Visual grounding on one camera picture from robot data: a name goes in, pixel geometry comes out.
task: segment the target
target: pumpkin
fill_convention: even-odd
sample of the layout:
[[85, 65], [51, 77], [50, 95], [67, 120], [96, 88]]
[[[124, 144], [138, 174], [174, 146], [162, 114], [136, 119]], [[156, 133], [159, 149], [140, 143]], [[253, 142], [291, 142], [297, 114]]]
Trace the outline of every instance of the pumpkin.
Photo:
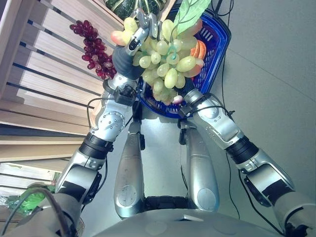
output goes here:
[[107, 8], [114, 12], [120, 19], [129, 17], [137, 8], [142, 8], [146, 14], [155, 15], [163, 9], [166, 0], [104, 0]]

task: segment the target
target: grape stem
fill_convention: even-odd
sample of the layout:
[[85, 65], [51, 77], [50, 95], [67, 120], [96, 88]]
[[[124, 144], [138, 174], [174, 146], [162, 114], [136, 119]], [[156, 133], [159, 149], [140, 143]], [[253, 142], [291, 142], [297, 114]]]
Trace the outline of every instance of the grape stem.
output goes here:
[[[170, 53], [171, 49], [175, 49], [174, 44], [173, 44], [174, 39], [173, 39], [173, 36], [172, 36], [173, 31], [178, 27], [179, 24], [183, 24], [183, 23], [189, 22], [189, 21], [191, 21], [192, 19], [195, 18], [195, 16], [193, 16], [193, 17], [190, 18], [189, 20], [183, 21], [183, 19], [186, 17], [186, 15], [188, 14], [188, 12], [189, 12], [189, 10], [190, 10], [190, 7], [194, 6], [194, 5], [198, 2], [198, 0], [196, 0], [194, 3], [192, 3], [193, 0], [187, 0], [187, 1], [188, 1], [188, 3], [189, 3], [189, 7], [188, 7], [186, 13], [185, 13], [184, 16], [181, 18], [181, 20], [179, 20], [179, 22], [173, 27], [173, 29], [172, 29], [172, 31], [171, 31], [171, 35], [170, 35], [171, 48], [169, 48], [168, 54]], [[176, 56], [177, 56], [177, 55], [176, 55], [176, 50], [174, 50], [172, 59], [174, 60], [174, 59], [176, 58]]]

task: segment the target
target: gray floor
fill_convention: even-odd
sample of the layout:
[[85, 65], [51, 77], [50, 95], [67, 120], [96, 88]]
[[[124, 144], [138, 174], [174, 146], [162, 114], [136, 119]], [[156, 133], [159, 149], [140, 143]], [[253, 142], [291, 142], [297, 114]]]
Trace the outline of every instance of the gray floor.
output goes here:
[[[229, 7], [224, 0], [223, 12]], [[226, 107], [244, 133], [263, 148], [292, 177], [297, 191], [315, 199], [315, 39], [316, 1], [242, 0], [231, 15], [232, 41], [224, 76]], [[222, 96], [221, 78], [211, 90]], [[176, 121], [146, 113], [142, 130], [145, 195], [185, 196], [180, 173], [185, 147], [178, 144]], [[82, 214], [85, 237], [120, 221], [113, 191], [126, 131], [119, 135], [109, 155], [109, 176], [104, 188]], [[229, 169], [225, 154], [208, 142], [221, 204], [219, 212], [237, 217], [229, 199]], [[252, 210], [232, 164], [232, 196], [240, 217], [270, 229]], [[258, 209], [273, 223], [272, 210]]]

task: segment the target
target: fruit basket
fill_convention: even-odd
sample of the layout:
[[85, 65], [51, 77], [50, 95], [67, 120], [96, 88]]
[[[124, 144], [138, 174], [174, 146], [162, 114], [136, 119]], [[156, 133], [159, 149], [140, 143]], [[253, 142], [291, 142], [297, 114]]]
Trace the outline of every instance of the fruit basket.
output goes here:
[[[168, 19], [174, 20], [179, 5], [174, 6], [168, 15]], [[231, 32], [225, 23], [214, 18], [210, 10], [206, 10], [201, 16], [203, 25], [199, 33], [195, 35], [206, 45], [206, 56], [204, 67], [201, 73], [193, 78], [193, 83], [199, 91], [207, 93], [214, 83], [220, 64], [224, 58], [226, 49], [231, 39]], [[179, 119], [178, 110], [181, 105], [170, 104], [166, 106], [163, 102], [158, 102], [153, 98], [151, 87], [141, 78], [139, 79], [139, 88], [141, 90], [140, 100], [153, 112], [169, 118]]]

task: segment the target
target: green leaf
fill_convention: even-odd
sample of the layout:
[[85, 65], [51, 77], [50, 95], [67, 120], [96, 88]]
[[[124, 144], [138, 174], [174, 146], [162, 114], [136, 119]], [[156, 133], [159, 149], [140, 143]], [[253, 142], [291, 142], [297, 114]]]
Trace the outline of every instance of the green leaf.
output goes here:
[[211, 0], [183, 0], [174, 19], [178, 34], [194, 25], [210, 3]]

